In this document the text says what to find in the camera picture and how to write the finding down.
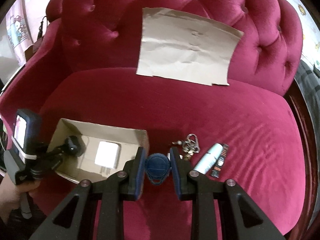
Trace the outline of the person's left hand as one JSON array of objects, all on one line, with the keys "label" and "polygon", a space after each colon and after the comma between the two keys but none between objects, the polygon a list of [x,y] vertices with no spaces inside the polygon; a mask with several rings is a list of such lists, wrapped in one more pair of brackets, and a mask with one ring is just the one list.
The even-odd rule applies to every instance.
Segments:
[{"label": "person's left hand", "polygon": [[40,180],[26,181],[20,185],[15,185],[6,173],[1,182],[1,219],[7,224],[10,213],[20,207],[20,198],[23,193],[35,190],[40,185]]}]

